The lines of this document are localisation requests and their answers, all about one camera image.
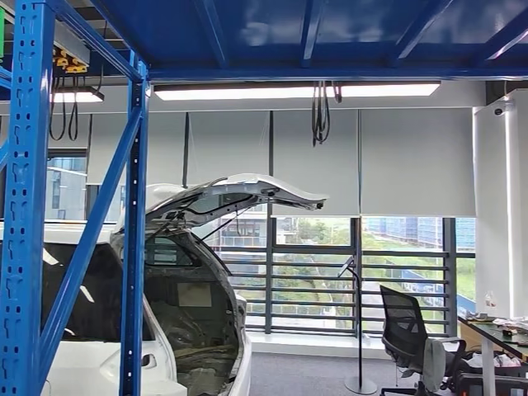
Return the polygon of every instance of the stand base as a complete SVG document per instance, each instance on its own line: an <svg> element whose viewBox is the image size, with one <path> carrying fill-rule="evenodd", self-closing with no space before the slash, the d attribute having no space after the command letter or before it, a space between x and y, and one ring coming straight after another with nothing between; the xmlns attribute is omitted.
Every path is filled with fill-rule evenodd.
<svg viewBox="0 0 528 396"><path fill-rule="evenodd" d="M347 377L345 379L345 386L355 394L374 394L378 390L377 385L367 378L364 378L360 387L359 377Z"/></svg>

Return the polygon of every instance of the car door handle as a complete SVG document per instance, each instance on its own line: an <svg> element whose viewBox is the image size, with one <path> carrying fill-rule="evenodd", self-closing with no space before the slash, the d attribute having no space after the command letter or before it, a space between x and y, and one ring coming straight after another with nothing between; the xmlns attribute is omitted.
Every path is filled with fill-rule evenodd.
<svg viewBox="0 0 528 396"><path fill-rule="evenodd" d="M152 353L149 353L147 355L144 355L143 357L141 358L141 367L143 367L145 369L151 369L152 367L155 367L155 357L152 355Z"/></svg>

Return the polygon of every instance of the chair backrest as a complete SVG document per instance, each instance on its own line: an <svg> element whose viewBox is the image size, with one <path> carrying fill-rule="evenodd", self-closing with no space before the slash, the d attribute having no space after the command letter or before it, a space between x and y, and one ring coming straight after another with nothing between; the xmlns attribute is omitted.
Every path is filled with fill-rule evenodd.
<svg viewBox="0 0 528 396"><path fill-rule="evenodd" d="M393 357L422 365L427 331L418 300L385 286L380 289L385 309L383 344Z"/></svg>

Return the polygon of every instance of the desk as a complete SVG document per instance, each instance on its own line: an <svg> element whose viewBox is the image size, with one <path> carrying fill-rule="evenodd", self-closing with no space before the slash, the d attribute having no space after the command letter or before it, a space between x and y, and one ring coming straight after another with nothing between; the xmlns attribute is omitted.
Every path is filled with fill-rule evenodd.
<svg viewBox="0 0 528 396"><path fill-rule="evenodd" d="M477 332L482 342L483 388L484 396L495 396L495 365L493 363L493 345L517 356L521 361L528 362L528 347L518 346L511 342L511 338L502 336L502 331L493 323L469 321L459 316L461 323Z"/></svg>

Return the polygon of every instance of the chair armrest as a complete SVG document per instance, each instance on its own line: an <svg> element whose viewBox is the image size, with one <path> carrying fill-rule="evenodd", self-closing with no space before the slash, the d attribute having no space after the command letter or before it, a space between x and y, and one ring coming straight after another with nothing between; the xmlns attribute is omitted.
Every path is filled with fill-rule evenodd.
<svg viewBox="0 0 528 396"><path fill-rule="evenodd" d="M459 347L456 349L456 352L455 352L455 357L453 359L453 362L451 365L447 368L446 370L446 375L447 376L453 376L455 375L455 372L456 372L457 367L459 367L459 363L460 363L460 360L462 359L462 356L464 355L464 352L465 352L465 346L467 343L465 340L462 340L462 338L459 337L447 337L447 338L444 338L439 340L442 343L446 343L446 342L458 342Z"/></svg>

